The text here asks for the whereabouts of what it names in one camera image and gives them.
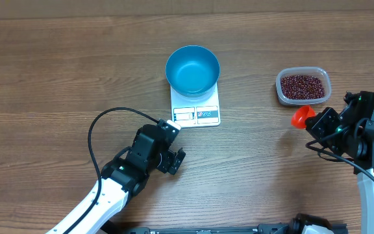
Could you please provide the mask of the red measuring scoop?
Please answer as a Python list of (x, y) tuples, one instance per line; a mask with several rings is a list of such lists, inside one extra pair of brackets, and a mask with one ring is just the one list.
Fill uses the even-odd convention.
[(292, 116), (291, 124), (298, 129), (304, 129), (306, 128), (305, 121), (315, 115), (316, 113), (310, 105), (302, 106)]

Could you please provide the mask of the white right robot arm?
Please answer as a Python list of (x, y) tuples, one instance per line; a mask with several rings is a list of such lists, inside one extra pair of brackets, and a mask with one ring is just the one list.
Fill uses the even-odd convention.
[(327, 107), (305, 119), (306, 144), (327, 160), (352, 166), (360, 192), (361, 232), (374, 233), (374, 92), (346, 93), (345, 108)]

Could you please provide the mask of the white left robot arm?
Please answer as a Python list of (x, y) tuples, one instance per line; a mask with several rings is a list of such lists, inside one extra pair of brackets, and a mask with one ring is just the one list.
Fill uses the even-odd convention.
[(47, 234), (95, 234), (145, 188), (149, 176), (137, 176), (136, 170), (125, 164), (129, 157), (121, 158), (124, 153), (132, 153), (132, 148), (118, 152), (110, 162), (113, 172), (101, 176), (83, 201)]

